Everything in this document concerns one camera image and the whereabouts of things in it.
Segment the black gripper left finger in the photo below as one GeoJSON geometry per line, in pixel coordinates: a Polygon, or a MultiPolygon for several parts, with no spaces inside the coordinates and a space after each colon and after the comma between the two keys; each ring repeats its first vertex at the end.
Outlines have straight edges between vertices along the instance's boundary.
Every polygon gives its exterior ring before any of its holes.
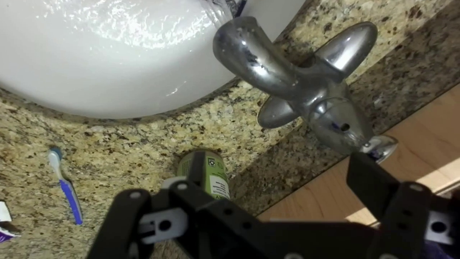
{"type": "Polygon", "coordinates": [[[229,201],[183,201],[142,188],[114,195],[87,259],[149,259],[176,243],[191,259],[264,259],[263,227],[229,201]]]}

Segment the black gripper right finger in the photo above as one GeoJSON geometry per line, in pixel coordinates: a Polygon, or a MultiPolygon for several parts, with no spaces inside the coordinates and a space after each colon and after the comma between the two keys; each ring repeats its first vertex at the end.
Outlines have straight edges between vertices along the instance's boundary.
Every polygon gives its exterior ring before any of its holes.
{"type": "Polygon", "coordinates": [[[346,184],[378,221],[367,259],[460,259],[460,200],[396,180],[362,152],[349,157],[346,184]]]}

